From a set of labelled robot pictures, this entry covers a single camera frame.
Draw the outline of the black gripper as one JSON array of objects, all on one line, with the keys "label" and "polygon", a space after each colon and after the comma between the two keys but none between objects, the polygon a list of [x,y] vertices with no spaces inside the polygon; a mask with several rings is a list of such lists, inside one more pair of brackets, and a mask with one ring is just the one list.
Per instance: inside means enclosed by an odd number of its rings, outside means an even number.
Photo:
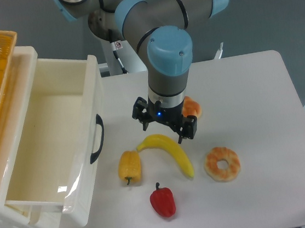
[{"label": "black gripper", "polygon": [[160,103],[152,103],[142,97],[138,97],[133,105],[132,118],[142,124],[142,129],[147,130],[150,122],[158,122],[169,126],[175,131],[181,144],[184,139],[193,139],[197,131],[197,117],[195,115],[182,115],[182,105],[171,108],[163,108]]}]

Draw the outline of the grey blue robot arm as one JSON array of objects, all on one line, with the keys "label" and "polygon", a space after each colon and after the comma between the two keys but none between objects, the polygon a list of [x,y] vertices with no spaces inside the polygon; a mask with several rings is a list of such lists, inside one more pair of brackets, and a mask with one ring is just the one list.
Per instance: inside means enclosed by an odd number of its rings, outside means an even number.
[{"label": "grey blue robot arm", "polygon": [[229,0],[54,0],[67,20],[102,11],[113,15],[116,29],[148,71],[148,97],[138,97],[132,116],[144,128],[168,126],[180,140],[193,139],[197,118],[182,108],[193,44],[187,28],[223,11]]}]

